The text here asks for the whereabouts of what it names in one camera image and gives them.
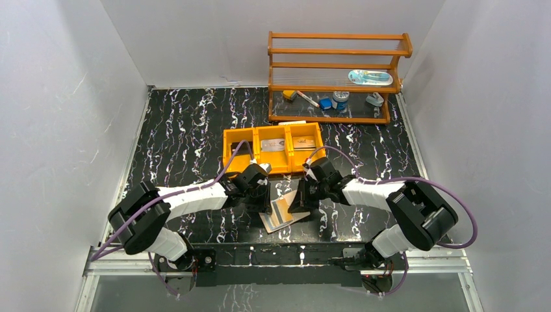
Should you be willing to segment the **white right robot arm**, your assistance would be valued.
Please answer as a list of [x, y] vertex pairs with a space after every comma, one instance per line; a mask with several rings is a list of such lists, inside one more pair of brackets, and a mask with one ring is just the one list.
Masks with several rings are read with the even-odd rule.
[[372, 182], [354, 175], [342, 175], [327, 157], [305, 163], [296, 195], [288, 212], [305, 213], [329, 199], [347, 206], [364, 205], [388, 211], [396, 225], [380, 231], [353, 255], [332, 258], [340, 267], [382, 269], [392, 256], [413, 248], [431, 250], [458, 222], [448, 202], [432, 185], [413, 179], [398, 182]]

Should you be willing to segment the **beige leather card holder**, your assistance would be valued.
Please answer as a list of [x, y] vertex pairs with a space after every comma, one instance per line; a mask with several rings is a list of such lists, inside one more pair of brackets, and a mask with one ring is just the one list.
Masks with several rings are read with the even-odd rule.
[[288, 192], [276, 200], [270, 202], [272, 212], [270, 214], [259, 213], [260, 219], [268, 234], [279, 231], [286, 226], [307, 218], [311, 212], [289, 213], [288, 209], [296, 195], [296, 191]]

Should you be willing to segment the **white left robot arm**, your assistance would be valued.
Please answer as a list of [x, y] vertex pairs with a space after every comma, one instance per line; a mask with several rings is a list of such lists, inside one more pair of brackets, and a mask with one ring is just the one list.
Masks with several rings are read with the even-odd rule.
[[167, 221], [234, 207], [270, 213], [270, 171], [268, 163], [251, 163], [241, 173], [187, 187], [154, 187], [146, 181], [111, 210], [108, 221], [126, 254], [154, 253], [176, 269], [187, 270], [199, 252], [183, 234], [168, 229]]

